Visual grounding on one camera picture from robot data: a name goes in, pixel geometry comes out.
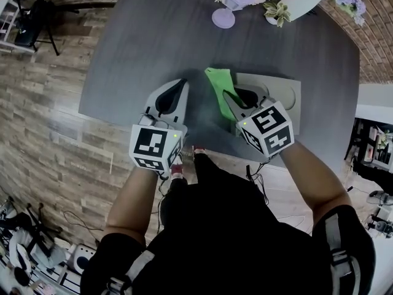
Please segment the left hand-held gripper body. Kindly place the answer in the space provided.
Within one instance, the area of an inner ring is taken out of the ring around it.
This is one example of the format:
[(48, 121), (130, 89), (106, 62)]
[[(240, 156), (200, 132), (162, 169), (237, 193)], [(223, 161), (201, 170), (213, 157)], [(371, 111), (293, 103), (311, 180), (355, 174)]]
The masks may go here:
[(150, 107), (131, 128), (129, 156), (138, 168), (154, 171), (167, 178), (184, 145), (187, 127), (176, 116), (154, 112)]

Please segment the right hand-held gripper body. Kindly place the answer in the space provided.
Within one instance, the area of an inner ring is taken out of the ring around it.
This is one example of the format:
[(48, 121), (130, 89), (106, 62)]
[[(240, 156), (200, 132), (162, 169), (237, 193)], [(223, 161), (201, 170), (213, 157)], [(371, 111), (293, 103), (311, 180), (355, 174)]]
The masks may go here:
[(247, 144), (270, 159), (294, 144), (292, 121), (280, 101), (264, 98), (256, 107), (244, 108), (245, 118), (235, 118)]

